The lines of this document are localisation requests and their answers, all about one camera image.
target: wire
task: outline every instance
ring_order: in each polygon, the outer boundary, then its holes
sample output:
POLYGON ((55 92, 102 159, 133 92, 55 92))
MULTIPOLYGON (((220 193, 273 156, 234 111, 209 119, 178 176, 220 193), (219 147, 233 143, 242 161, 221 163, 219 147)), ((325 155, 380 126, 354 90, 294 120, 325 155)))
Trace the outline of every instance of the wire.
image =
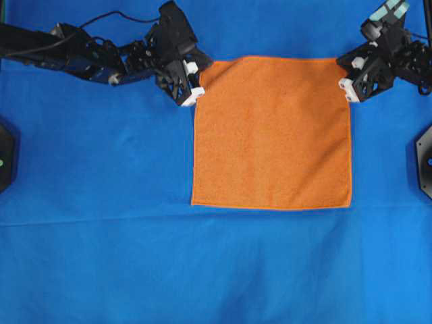
POLYGON ((425 39, 426 41, 432 41, 432 38, 429 38, 429 37, 426 37, 426 36, 422 36, 422 35, 419 35, 419 34, 415 34, 413 32, 408 32, 408 33, 411 36, 414 36, 414 37, 417 37, 417 38, 421 38, 421 39, 425 39))
MULTIPOLYGON (((136 18, 132 18, 130 16, 127 16, 126 14, 122 13, 121 11, 115 10, 115 11, 110 11, 110 12, 104 13, 103 15, 97 16, 97 17, 95 17, 95 18, 87 21, 86 23, 82 24, 78 28, 79 29, 83 29, 84 27, 87 27, 88 25, 93 24, 94 22, 96 22, 96 21, 98 21, 100 19, 106 18, 106 17, 114 15, 114 14, 118 14, 121 17, 123 17, 123 18, 125 18, 127 20, 131 20, 133 22, 139 22, 141 24, 151 24, 152 22, 157 22, 159 20, 159 18, 155 18, 155 19, 152 19, 152 20, 140 20, 140 19, 136 19, 136 18)), ((40 51, 46 51, 46 50, 49 50, 49 49, 53 49, 55 47, 58 47, 58 46, 60 46, 60 45, 62 45, 64 43, 68 42, 72 37, 74 37, 76 35, 77 35, 77 33, 75 32, 73 34, 70 34, 65 39, 62 39, 62 40, 60 40, 60 41, 58 41, 58 42, 56 42, 54 44, 47 45, 47 46, 44 46, 44 47, 38 47, 37 49, 29 49, 29 50, 25 50, 25 51, 8 53, 8 54, 5 55, 5 57, 21 56, 21 55, 27 55, 27 54, 31 54, 31 53, 36 53, 36 52, 40 52, 40 51)), ((92 41, 96 40, 96 39, 99 39, 99 40, 102 40, 102 41, 105 40, 102 37, 96 36, 96 37, 92 38, 92 41)))
POLYGON ((26 55, 26 54, 31 54, 31 53, 35 53, 35 52, 40 52, 40 51, 46 51, 48 49, 53 49, 54 47, 60 46, 66 42, 68 42, 72 37, 74 37, 76 35, 76 33, 73 33, 71 35, 69 35, 68 37, 66 37, 65 39, 62 39, 54 44, 51 45, 47 45, 44 47, 39 47, 37 49, 29 49, 27 51, 20 51, 20 52, 13 52, 13 53, 8 53, 5 55, 5 57, 11 57, 11 56, 21 56, 21 55, 26 55))
POLYGON ((425 39, 426 41, 432 41, 432 38, 420 35, 420 34, 416 34, 415 32, 410 32, 407 29, 401 28, 401 30, 403 30, 407 35, 413 36, 413 37, 417 37, 417 38, 421 38, 421 39, 425 39))
POLYGON ((106 17, 114 15, 114 14, 120 15, 121 17, 123 17, 123 18, 125 18, 127 20, 130 20, 130 21, 133 21, 133 22, 139 22, 141 24, 151 24, 152 22, 157 22, 159 20, 159 18, 155 18, 155 19, 152 19, 152 20, 136 19, 136 18, 132 18, 130 16, 125 15, 121 11, 114 10, 114 11, 110 11, 110 12, 104 13, 103 15, 97 16, 96 18, 93 18, 92 20, 87 21, 85 24, 81 25, 80 28, 84 28, 84 27, 86 27, 86 26, 88 26, 88 25, 96 22, 97 20, 100 20, 102 18, 106 18, 106 17))

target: blue surface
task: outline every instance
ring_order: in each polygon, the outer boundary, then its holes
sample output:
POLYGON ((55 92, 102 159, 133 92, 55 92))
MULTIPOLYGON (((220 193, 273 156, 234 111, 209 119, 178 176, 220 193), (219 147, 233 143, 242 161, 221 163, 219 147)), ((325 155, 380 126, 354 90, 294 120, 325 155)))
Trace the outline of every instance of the blue surface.
MULTIPOLYGON (((50 30, 112 9, 153 18, 160 4, 14 0, 7 20, 50 30)), ((381 3, 178 4, 203 51, 234 59, 338 56, 381 3)), ((411 4, 407 26, 424 34, 411 4)), ((88 31, 120 45, 148 28, 112 17, 88 31)), ((0 196, 0 323, 432 322, 432 208, 414 153, 432 98, 415 87, 352 106, 352 208, 236 211, 190 206, 193 109, 152 81, 112 89, 2 69, 0 115, 21 149, 0 196)))

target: orange towel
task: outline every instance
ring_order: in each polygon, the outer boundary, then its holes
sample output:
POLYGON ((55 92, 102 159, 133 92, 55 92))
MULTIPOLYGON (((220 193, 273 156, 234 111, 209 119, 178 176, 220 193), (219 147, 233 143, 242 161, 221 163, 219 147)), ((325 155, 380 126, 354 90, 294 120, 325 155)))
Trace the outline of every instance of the orange towel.
POLYGON ((245 57, 201 76, 193 205, 349 207, 350 108, 334 59, 245 57))

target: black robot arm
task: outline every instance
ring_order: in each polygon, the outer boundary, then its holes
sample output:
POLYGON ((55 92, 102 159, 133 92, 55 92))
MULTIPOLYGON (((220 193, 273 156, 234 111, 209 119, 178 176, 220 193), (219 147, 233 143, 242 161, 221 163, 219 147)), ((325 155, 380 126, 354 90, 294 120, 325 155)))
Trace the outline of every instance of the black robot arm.
MULTIPOLYGON (((432 0, 424 4, 431 34, 432 0)), ((417 85, 422 95, 432 92, 432 50, 420 41, 413 42, 413 34, 404 28, 409 7, 404 0, 386 1, 361 26, 367 42, 337 59, 348 73, 339 82, 348 101, 363 102, 378 95, 392 88, 397 77, 417 85)))
POLYGON ((83 29, 87 24, 58 24, 50 33, 0 24, 0 58, 112 86, 156 75, 157 85, 178 105, 193 105, 204 94, 198 74, 213 61, 196 48, 194 31, 173 1, 159 12, 142 40, 122 47, 91 37, 83 29))

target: blue tablecloth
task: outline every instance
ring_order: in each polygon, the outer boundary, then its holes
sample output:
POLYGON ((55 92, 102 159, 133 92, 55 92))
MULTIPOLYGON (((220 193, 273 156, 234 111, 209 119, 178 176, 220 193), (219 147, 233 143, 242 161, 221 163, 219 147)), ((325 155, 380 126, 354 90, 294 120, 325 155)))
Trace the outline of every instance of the blue tablecloth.
MULTIPOLYGON (((161 4, 11 0, 7 21, 49 31, 113 9, 154 18, 161 4)), ((316 58, 361 44, 380 1, 178 5, 214 59, 316 58)), ((421 1, 407 27, 425 33, 421 1)), ((111 17, 87 31, 122 45, 149 28, 111 17)), ((431 101, 398 80, 352 106, 349 209, 212 209, 190 206, 193 109, 152 80, 110 88, 3 61, 0 116, 21 148, 0 196, 0 323, 432 322, 432 209, 414 151, 431 101)))

